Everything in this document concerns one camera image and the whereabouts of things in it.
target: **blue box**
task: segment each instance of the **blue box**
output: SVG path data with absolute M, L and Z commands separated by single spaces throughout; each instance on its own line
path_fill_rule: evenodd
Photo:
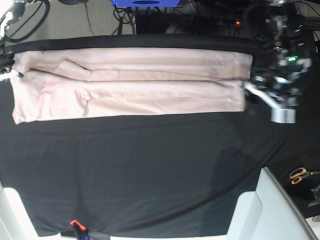
M 124 7 L 176 7 L 180 0 L 112 0 L 119 8 Z

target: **pink garment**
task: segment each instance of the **pink garment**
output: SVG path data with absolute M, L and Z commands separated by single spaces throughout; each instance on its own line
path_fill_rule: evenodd
M 22 122 L 244 110 L 252 56 L 179 48 L 87 48 L 15 55 Z

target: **scissors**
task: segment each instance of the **scissors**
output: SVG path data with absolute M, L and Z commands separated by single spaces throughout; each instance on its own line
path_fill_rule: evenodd
M 304 167 L 299 167 L 290 174 L 291 184 L 298 184 L 303 179 L 316 174 L 320 174 L 320 171 L 307 171 Z

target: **folded cloth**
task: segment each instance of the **folded cloth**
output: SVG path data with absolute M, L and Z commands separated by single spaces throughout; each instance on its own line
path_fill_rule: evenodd
M 86 48 L 15 55 L 13 119 L 244 110 L 252 56 L 184 48 Z

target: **orange clip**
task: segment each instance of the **orange clip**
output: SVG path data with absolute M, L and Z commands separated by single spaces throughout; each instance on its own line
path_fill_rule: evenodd
M 73 226 L 74 224 L 77 224 L 78 226 L 79 226 L 79 228 L 82 230 L 82 231 L 85 231 L 86 230 L 86 228 L 85 228 L 85 226 L 83 226 L 82 224 L 80 224 L 77 220 L 72 220 L 71 222 L 70 222 L 70 224 Z

